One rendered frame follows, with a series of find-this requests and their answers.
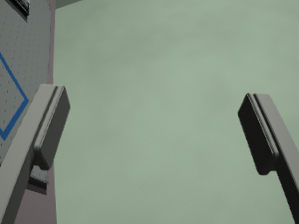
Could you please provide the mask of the white well plate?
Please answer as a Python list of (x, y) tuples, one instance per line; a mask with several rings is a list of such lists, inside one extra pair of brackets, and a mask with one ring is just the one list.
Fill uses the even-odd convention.
[(21, 0), (21, 2), (27, 4), (27, 6), (28, 6), (28, 4), (31, 4), (31, 0)]

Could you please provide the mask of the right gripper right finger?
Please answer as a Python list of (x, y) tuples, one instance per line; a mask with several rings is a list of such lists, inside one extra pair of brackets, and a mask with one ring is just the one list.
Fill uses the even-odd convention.
[(278, 173), (292, 217), (299, 224), (299, 151), (274, 101), (266, 93), (247, 93), (238, 118), (259, 175)]

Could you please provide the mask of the grey perforated metal base plate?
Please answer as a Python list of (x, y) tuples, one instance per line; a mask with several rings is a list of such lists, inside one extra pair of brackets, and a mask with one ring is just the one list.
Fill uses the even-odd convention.
[[(0, 165), (38, 87), (49, 85), (50, 27), (52, 7), (48, 0), (31, 0), (28, 16), (12, 0), (0, 0), (0, 54), (29, 100), (7, 139), (0, 136)], [(23, 101), (23, 95), (0, 60), (1, 130), (5, 130)], [(49, 184), (49, 171), (35, 165), (29, 180)]]

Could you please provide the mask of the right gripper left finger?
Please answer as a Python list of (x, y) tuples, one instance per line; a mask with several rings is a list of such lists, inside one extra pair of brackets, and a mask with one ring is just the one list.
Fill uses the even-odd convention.
[(15, 224), (33, 165), (52, 168), (69, 111), (64, 85), (38, 87), (0, 165), (0, 224)]

